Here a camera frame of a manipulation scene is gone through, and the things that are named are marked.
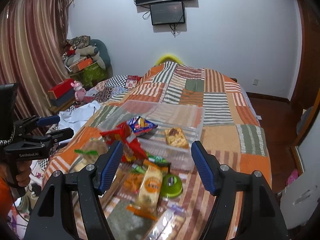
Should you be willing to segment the left hand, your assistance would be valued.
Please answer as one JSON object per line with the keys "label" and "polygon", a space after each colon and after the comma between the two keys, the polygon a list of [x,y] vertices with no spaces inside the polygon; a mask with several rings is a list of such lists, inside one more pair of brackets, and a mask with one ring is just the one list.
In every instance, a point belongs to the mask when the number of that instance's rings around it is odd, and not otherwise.
{"label": "left hand", "polygon": [[[31,164],[32,161],[20,161],[17,162],[17,168],[19,174],[16,176],[16,180],[20,187],[26,187],[30,183],[30,174],[31,174]],[[9,168],[7,164],[1,163],[1,178],[5,181],[8,181]]]}

